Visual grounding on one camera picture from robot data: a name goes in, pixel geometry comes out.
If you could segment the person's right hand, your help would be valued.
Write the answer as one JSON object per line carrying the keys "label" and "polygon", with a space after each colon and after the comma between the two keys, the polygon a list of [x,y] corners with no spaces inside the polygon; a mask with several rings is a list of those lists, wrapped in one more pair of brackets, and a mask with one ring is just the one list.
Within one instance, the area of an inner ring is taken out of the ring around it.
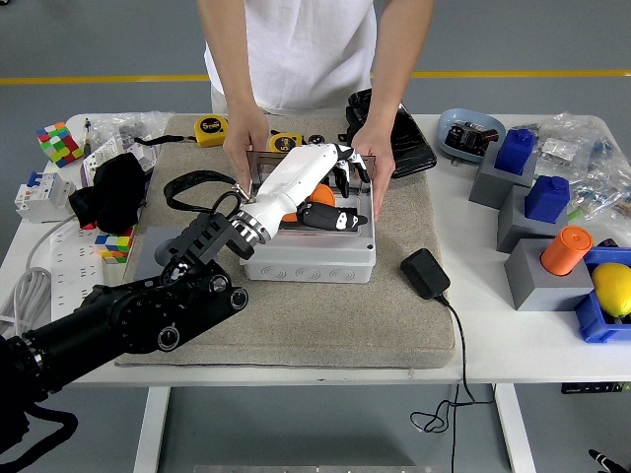
{"label": "person's right hand", "polygon": [[228,124],[223,148],[236,182],[244,190],[250,191],[251,172],[247,153],[266,150],[269,124],[263,111],[251,103],[229,108]]}

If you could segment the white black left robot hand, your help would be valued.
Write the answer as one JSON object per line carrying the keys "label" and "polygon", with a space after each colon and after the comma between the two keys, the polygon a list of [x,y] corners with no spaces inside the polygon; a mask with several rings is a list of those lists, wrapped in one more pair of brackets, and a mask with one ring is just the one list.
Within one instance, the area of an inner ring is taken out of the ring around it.
{"label": "white black left robot hand", "polygon": [[354,231],[368,223],[368,218],[358,214],[356,209],[308,200],[331,172],[335,175],[341,194],[348,197],[350,167],[357,170],[363,182],[371,182],[362,156],[350,147],[337,144],[296,147],[263,181],[254,201],[241,207],[233,223],[252,228],[264,242],[275,237],[282,218],[292,213],[307,227],[326,231]]}

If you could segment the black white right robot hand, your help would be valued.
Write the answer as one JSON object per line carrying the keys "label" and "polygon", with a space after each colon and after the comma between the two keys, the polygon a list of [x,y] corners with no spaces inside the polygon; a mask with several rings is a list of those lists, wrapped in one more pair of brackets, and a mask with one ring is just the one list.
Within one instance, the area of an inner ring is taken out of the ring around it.
{"label": "black white right robot hand", "polygon": [[590,457],[601,467],[602,472],[608,473],[628,473],[629,469],[625,468],[623,465],[617,463],[612,460],[610,457],[600,453],[599,451],[590,448],[589,449]]}

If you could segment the person's left hand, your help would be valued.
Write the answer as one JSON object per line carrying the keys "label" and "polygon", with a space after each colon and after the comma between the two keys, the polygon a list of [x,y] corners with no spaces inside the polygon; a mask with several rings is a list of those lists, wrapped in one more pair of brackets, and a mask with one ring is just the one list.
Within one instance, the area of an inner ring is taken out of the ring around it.
{"label": "person's left hand", "polygon": [[390,142],[392,121],[368,119],[352,139],[352,148],[362,156],[375,158],[373,173],[374,219],[377,221],[383,207],[395,163]]}

